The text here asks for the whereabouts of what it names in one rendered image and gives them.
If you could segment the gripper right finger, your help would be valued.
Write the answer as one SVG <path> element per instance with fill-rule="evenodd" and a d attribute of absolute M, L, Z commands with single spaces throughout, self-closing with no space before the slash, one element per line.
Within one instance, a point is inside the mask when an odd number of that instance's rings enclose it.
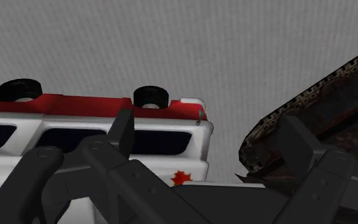
<path fill-rule="evenodd" d="M 358 161 L 322 144 L 295 116 L 280 119 L 276 145 L 299 181 L 273 224 L 334 224 L 340 207 L 358 212 Z"/>

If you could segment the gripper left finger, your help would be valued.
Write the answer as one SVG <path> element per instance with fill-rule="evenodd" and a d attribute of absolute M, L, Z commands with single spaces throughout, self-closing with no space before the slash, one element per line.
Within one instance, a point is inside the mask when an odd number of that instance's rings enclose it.
<path fill-rule="evenodd" d="M 58 224 L 78 197 L 90 197 L 108 224 L 211 224 L 129 159 L 133 143 L 133 111 L 123 109 L 106 135 L 80 142 L 80 168 L 60 172 L 65 157 L 54 146 L 27 151 L 0 187 L 0 224 Z"/>

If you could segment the white and red toy truck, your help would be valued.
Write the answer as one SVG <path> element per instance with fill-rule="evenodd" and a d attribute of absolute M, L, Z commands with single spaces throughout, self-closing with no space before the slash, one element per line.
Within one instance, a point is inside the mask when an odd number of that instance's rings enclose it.
<path fill-rule="evenodd" d="M 132 98 L 43 92 L 20 78 L 0 85 L 0 224 L 109 224 L 114 203 L 90 165 L 144 164 L 169 186 L 203 181 L 212 124 L 203 101 L 170 101 L 156 86 Z"/>

